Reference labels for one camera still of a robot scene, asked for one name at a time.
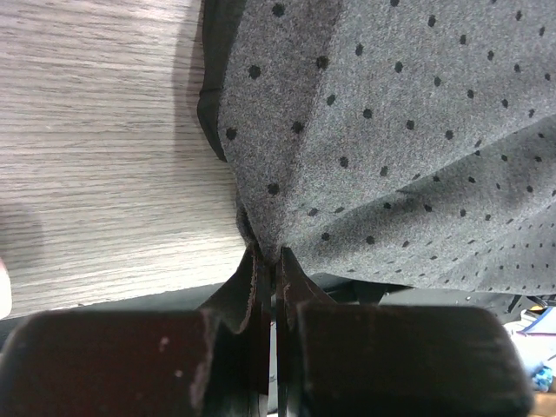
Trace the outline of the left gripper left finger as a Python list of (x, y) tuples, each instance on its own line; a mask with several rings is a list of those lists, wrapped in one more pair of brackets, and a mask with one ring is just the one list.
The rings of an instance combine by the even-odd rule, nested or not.
[(202, 305), (225, 328), (218, 353), (238, 385), (268, 395), (271, 327), (270, 266), (258, 246), (246, 247), (237, 270)]

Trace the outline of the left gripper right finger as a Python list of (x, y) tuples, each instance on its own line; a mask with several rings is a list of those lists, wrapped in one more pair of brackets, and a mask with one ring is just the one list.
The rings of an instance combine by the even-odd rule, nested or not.
[(340, 416), (346, 409), (341, 306), (304, 273), (290, 248), (275, 268), (278, 414)]

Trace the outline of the grey dotted garment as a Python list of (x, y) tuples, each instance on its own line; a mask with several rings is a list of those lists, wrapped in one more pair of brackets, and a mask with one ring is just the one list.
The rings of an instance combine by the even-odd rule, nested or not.
[(309, 273), (555, 290), (552, 1), (207, 1), (197, 114)]

